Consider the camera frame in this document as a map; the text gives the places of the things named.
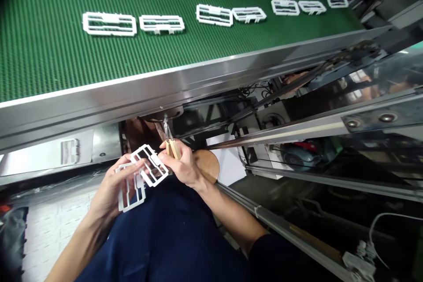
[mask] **screw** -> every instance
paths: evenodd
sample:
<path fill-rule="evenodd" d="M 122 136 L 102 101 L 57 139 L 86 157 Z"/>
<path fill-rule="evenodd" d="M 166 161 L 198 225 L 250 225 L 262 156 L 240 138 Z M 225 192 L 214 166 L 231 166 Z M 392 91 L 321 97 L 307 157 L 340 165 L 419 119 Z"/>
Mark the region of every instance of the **screw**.
<path fill-rule="evenodd" d="M 396 114 L 393 114 L 392 112 L 387 112 L 379 116 L 379 120 L 382 122 L 394 122 L 397 119 L 398 116 Z"/>
<path fill-rule="evenodd" d="M 360 121 L 357 119 L 351 119 L 347 122 L 347 125 L 351 128 L 357 128 L 360 125 Z"/>

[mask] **pliers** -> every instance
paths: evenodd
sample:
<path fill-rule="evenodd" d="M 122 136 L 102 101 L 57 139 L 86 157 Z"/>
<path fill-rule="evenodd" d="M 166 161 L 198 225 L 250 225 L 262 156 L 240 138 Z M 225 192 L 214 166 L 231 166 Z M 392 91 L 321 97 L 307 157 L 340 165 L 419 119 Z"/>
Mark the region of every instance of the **pliers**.
<path fill-rule="evenodd" d="M 165 117 L 164 120 L 163 120 L 163 129 L 164 129 L 164 132 L 166 134 L 165 143 L 166 143 L 166 153 L 167 153 L 167 155 L 180 160 L 182 155 L 181 155 L 181 152 L 179 151 L 178 146 L 176 145 L 176 141 L 173 139 L 172 132 L 171 132 L 171 129 L 169 127 L 167 117 Z"/>

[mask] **green mesh surface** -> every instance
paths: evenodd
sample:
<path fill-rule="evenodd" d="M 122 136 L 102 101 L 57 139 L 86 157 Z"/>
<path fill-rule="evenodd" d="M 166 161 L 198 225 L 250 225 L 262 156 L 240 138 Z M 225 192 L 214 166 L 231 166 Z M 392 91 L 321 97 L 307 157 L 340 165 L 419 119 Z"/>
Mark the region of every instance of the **green mesh surface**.
<path fill-rule="evenodd" d="M 261 7 L 267 21 L 231 28 L 200 24 L 196 5 Z M 181 35 L 93 37 L 86 11 L 136 17 L 180 15 Z M 349 9 L 276 16 L 271 0 L 6 0 L 0 13 L 0 102 L 183 66 L 361 28 Z"/>

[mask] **white cable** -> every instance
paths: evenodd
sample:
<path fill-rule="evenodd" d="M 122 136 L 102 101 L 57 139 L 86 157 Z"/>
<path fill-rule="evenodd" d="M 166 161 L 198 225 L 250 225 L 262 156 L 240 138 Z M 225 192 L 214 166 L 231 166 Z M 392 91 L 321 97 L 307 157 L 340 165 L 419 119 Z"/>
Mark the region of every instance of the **white cable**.
<path fill-rule="evenodd" d="M 380 258 L 379 254 L 377 253 L 376 248 L 375 248 L 375 244 L 373 243 L 373 240 L 371 238 L 372 237 L 372 234 L 373 234 L 373 229 L 375 228 L 375 225 L 376 225 L 376 222 L 378 221 L 378 219 L 380 217 L 385 216 L 385 215 L 400 216 L 400 217 L 405 217 L 405 218 L 410 218 L 410 219 L 416 219 L 416 220 L 423 220 L 423 218 L 413 217 L 413 216 L 408 216 L 408 215 L 403 215 L 403 214 L 381 213 L 381 214 L 376 215 L 375 219 L 373 219 L 373 222 L 371 223 L 370 230 L 369 230 L 370 244 L 372 245 L 373 250 L 375 251 L 375 254 L 376 254 L 377 258 L 380 260 L 380 262 L 382 262 L 383 265 L 389 269 L 389 266 L 385 262 L 383 262 L 383 260 Z"/>

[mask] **wooden handle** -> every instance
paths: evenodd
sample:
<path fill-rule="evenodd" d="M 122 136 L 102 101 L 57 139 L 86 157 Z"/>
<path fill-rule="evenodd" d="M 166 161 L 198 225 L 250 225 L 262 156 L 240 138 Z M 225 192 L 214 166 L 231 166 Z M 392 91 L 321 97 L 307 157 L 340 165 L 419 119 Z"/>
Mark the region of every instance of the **wooden handle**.
<path fill-rule="evenodd" d="M 167 153 L 167 155 L 170 156 L 170 157 L 173 157 L 173 152 L 172 152 L 169 140 L 165 140 L 165 143 L 166 143 L 166 153 Z"/>
<path fill-rule="evenodd" d="M 176 145 L 175 140 L 166 140 L 166 153 L 167 155 L 169 155 L 170 157 L 174 157 L 177 160 L 180 160 L 182 155 L 181 152 L 179 151 L 178 146 Z"/>
<path fill-rule="evenodd" d="M 177 160 L 180 160 L 182 155 L 181 155 L 181 152 L 179 151 L 178 146 L 176 145 L 175 140 L 169 140 L 169 143 L 171 145 L 174 158 Z"/>

